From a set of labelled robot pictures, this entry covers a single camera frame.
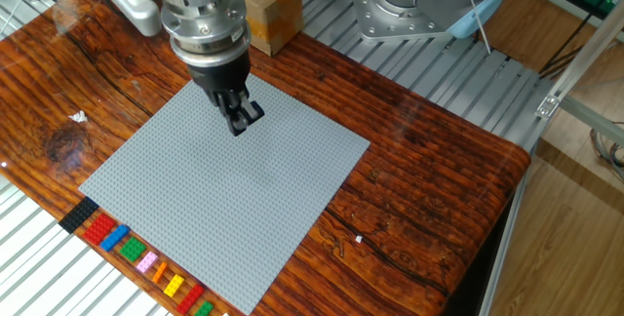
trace lego brick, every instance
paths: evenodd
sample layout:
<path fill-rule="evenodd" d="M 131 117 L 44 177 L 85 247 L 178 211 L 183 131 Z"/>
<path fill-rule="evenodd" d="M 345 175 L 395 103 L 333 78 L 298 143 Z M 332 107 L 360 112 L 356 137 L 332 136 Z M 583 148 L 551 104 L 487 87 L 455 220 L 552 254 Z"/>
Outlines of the lego brick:
<path fill-rule="evenodd" d="M 176 293 L 177 289 L 183 282 L 184 282 L 184 278 L 178 275 L 174 276 L 174 278 L 172 278 L 172 281 L 169 282 L 169 285 L 167 286 L 167 288 L 165 288 L 165 294 L 168 295 L 169 297 L 174 297 L 174 294 Z"/>
<path fill-rule="evenodd" d="M 122 239 L 130 232 L 130 228 L 127 225 L 122 224 L 117 229 L 115 229 L 108 238 L 106 238 L 103 242 L 101 242 L 100 246 L 106 252 L 110 252 L 117 243 L 121 242 Z"/>
<path fill-rule="evenodd" d="M 188 292 L 188 294 L 184 297 L 184 300 L 177 306 L 175 310 L 177 310 L 182 315 L 186 314 L 203 292 L 204 288 L 199 284 L 196 284 L 191 289 L 191 291 Z"/>
<path fill-rule="evenodd" d="M 138 263 L 136 269 L 142 273 L 145 273 L 149 269 L 149 267 L 154 264 L 154 261 L 156 261 L 157 258 L 158 257 L 153 252 L 147 253 L 143 260 Z"/>
<path fill-rule="evenodd" d="M 160 278 L 163 277 L 163 273 L 165 273 L 166 269 L 167 269 L 167 264 L 165 262 L 161 263 L 160 266 L 158 267 L 158 270 L 156 271 L 156 274 L 152 278 L 152 282 L 158 283 L 158 281 L 160 281 Z"/>
<path fill-rule="evenodd" d="M 195 316 L 208 316 L 208 314 L 213 311 L 213 308 L 214 306 L 211 303 L 204 301 L 202 306 L 200 306 L 199 310 L 195 312 Z"/>
<path fill-rule="evenodd" d="M 86 241 L 99 245 L 108 232 L 115 226 L 115 220 L 100 214 L 96 220 L 89 226 L 85 234 L 82 235 Z"/>
<path fill-rule="evenodd" d="M 145 248 L 145 245 L 139 242 L 137 238 L 131 237 L 119 253 L 126 257 L 130 262 L 135 262 L 145 251 Z"/>
<path fill-rule="evenodd" d="M 241 135 L 191 82 L 80 190 L 251 314 L 369 142 L 256 76 L 247 87 L 266 116 Z"/>
<path fill-rule="evenodd" d="M 67 233 L 72 234 L 76 228 L 99 208 L 89 197 L 85 197 L 58 223 Z"/>

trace green lego brick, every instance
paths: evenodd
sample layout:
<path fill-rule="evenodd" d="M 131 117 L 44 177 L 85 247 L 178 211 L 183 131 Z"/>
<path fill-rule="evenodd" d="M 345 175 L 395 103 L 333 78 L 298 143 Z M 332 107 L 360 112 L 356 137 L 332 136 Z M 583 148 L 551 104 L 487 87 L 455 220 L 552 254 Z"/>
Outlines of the green lego brick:
<path fill-rule="evenodd" d="M 207 301 L 204 301 L 202 306 L 195 312 L 195 316 L 208 316 L 213 311 L 213 305 Z"/>
<path fill-rule="evenodd" d="M 145 250 L 145 245 L 135 237 L 131 237 L 128 243 L 122 248 L 119 253 L 126 257 L 131 262 L 135 262 L 140 254 Z"/>

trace wooden table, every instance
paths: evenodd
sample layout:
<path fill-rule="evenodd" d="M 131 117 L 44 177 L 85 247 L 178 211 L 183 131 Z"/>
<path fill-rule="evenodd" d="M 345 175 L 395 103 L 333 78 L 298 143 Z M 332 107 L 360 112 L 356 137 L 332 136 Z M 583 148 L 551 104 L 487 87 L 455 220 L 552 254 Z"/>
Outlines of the wooden table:
<path fill-rule="evenodd" d="M 253 74 L 370 140 L 253 314 L 439 314 L 528 154 L 303 34 L 277 57 L 251 54 Z M 78 186 L 188 80 L 165 33 L 142 37 L 101 0 L 61 0 L 0 43 L 2 175 L 61 219 Z M 89 122 L 68 119 L 79 110 Z M 137 273 L 121 246 L 95 249 L 174 311 L 196 280 L 156 251 L 171 268 L 155 285 L 157 266 Z M 171 299 L 161 291 L 174 273 L 187 280 Z M 202 299 L 213 315 L 241 314 L 211 291 Z"/>

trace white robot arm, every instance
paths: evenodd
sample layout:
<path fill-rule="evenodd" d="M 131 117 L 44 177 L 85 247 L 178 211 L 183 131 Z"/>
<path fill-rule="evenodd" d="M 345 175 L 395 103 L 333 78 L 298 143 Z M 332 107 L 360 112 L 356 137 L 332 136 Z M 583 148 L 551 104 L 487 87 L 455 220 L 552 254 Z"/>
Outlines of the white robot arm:
<path fill-rule="evenodd" d="M 112 0 L 145 36 L 164 26 L 175 54 L 225 117 L 234 136 L 264 115 L 249 101 L 250 28 L 244 0 Z"/>

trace black lego brick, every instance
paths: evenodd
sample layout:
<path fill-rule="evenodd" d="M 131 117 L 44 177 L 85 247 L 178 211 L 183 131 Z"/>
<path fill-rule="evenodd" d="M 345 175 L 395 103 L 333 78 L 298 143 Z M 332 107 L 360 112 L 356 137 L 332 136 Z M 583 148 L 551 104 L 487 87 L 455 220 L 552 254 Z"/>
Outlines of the black lego brick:
<path fill-rule="evenodd" d="M 98 204 L 89 197 L 85 197 L 58 224 L 71 234 L 98 208 Z"/>

